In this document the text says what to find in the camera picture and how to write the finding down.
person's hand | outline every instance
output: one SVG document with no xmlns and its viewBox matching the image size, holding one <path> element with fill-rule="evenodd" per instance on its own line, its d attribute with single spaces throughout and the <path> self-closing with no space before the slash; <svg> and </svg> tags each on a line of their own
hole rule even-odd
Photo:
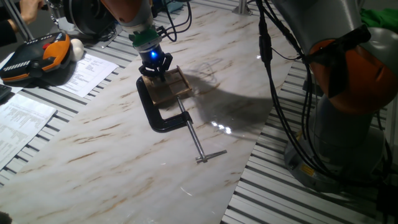
<svg viewBox="0 0 398 224">
<path fill-rule="evenodd" d="M 37 11 L 44 5 L 44 0 L 21 0 L 19 6 L 21 7 L 21 16 L 27 25 L 36 20 Z"/>
</svg>

green object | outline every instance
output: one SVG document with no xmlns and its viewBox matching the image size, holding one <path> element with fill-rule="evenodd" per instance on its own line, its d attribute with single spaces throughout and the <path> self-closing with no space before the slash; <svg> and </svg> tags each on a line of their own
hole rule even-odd
<svg viewBox="0 0 398 224">
<path fill-rule="evenodd" d="M 398 10 L 361 10 L 362 22 L 368 27 L 381 27 L 398 33 Z"/>
<path fill-rule="evenodd" d="M 157 32 L 153 29 L 147 29 L 144 32 L 133 35 L 132 37 L 131 36 L 132 35 L 130 35 L 129 38 L 130 40 L 132 40 L 133 47 L 139 47 L 159 37 L 159 35 L 157 35 Z"/>
</svg>

paper sheet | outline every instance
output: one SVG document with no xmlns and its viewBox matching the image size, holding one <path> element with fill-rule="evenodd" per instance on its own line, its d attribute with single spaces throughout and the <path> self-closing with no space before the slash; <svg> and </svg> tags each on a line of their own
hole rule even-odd
<svg viewBox="0 0 398 224">
<path fill-rule="evenodd" d="M 55 108 L 22 95 L 0 106 L 0 170 L 36 136 Z"/>
<path fill-rule="evenodd" d="M 11 53 L 10 55 L 8 55 L 8 57 L 6 57 L 6 59 L 4 59 L 1 63 L 0 63 L 0 70 L 5 66 L 5 64 L 10 60 L 10 58 L 14 55 L 14 53 Z M 12 88 L 12 92 L 13 93 L 17 93 L 19 91 L 21 91 L 24 87 L 14 87 L 14 86 L 10 86 Z"/>
<path fill-rule="evenodd" d="M 85 54 L 77 63 L 76 68 L 71 71 L 73 75 L 66 84 L 59 85 L 53 78 L 47 81 L 70 93 L 85 97 L 118 67 L 115 63 Z"/>
</svg>

orange device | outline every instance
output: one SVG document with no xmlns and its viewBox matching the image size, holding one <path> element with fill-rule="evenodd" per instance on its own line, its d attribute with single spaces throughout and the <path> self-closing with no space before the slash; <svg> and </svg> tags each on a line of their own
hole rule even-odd
<svg viewBox="0 0 398 224">
<path fill-rule="evenodd" d="M 0 70 L 3 82 L 18 82 L 39 78 L 43 72 L 65 68 L 70 61 L 70 39 L 67 34 L 55 33 L 24 43 Z"/>
</svg>

blue led light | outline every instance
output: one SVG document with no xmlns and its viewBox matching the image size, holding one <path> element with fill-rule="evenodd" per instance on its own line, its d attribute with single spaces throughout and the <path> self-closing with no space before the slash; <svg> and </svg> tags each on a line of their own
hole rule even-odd
<svg viewBox="0 0 398 224">
<path fill-rule="evenodd" d="M 152 59 L 155 59 L 157 57 L 157 53 L 156 52 L 151 52 L 150 56 L 152 57 Z"/>
</svg>

